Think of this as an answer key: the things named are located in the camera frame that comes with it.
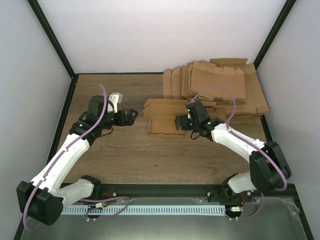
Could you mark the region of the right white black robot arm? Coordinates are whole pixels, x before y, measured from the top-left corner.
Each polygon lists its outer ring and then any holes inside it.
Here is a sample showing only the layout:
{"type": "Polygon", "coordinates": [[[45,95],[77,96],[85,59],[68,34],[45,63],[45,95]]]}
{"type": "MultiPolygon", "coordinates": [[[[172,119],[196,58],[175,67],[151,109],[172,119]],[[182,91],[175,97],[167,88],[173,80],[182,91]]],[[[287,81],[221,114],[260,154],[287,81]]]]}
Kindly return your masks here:
{"type": "Polygon", "coordinates": [[[200,102],[188,103],[186,109],[186,114],[175,117],[177,130],[191,131],[221,144],[249,164],[248,172],[236,173],[224,180],[222,195],[225,200],[232,202],[240,193],[248,191],[267,194],[287,189],[292,171],[277,142],[263,142],[234,130],[228,121],[211,118],[200,102]]]}

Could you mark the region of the brown cardboard box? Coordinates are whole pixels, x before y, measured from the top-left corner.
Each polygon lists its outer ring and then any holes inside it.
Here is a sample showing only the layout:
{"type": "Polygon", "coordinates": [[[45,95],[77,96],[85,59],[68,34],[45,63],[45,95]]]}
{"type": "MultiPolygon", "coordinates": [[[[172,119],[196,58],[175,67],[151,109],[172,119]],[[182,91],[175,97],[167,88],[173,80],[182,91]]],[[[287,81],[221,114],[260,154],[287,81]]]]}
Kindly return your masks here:
{"type": "Polygon", "coordinates": [[[182,139],[183,130],[176,130],[176,116],[187,116],[187,100],[148,99],[144,104],[143,116],[148,118],[148,135],[153,138],[182,139]]]}

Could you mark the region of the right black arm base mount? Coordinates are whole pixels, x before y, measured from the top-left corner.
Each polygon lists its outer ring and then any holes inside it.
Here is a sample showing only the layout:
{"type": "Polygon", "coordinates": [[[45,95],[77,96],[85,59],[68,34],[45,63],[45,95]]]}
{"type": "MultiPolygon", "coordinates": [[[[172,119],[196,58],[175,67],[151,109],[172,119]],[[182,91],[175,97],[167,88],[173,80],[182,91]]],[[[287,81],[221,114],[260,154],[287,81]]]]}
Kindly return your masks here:
{"type": "Polygon", "coordinates": [[[217,202],[221,204],[240,204],[251,202],[252,197],[245,192],[234,193],[228,186],[222,184],[209,184],[205,186],[208,202],[217,202]]]}

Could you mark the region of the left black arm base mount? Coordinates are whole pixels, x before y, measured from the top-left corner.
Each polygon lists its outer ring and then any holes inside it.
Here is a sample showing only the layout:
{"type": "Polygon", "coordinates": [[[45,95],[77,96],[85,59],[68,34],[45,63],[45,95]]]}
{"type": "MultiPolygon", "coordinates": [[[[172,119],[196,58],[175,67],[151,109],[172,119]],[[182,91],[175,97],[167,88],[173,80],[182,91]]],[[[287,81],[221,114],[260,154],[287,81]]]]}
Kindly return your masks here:
{"type": "Polygon", "coordinates": [[[80,203],[96,203],[97,201],[103,201],[105,199],[111,199],[118,195],[117,187],[102,187],[99,191],[94,190],[90,196],[81,197],[79,200],[75,201],[73,204],[80,203]]]}

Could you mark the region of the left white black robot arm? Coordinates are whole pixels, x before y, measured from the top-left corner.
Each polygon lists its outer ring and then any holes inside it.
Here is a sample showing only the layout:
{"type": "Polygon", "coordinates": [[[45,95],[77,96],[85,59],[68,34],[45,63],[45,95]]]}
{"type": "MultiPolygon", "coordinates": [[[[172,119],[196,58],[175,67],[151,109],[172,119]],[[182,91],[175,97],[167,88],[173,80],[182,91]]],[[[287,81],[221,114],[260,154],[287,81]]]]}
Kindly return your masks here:
{"type": "Polygon", "coordinates": [[[89,150],[103,130],[114,126],[132,126],[138,111],[119,110],[122,94],[95,95],[70,128],[68,135],[49,163],[30,182],[22,181],[16,189],[23,224],[31,217],[47,226],[60,217],[63,209],[78,202],[97,202],[102,196],[101,181],[84,175],[75,183],[62,183],[79,158],[89,150]]]}

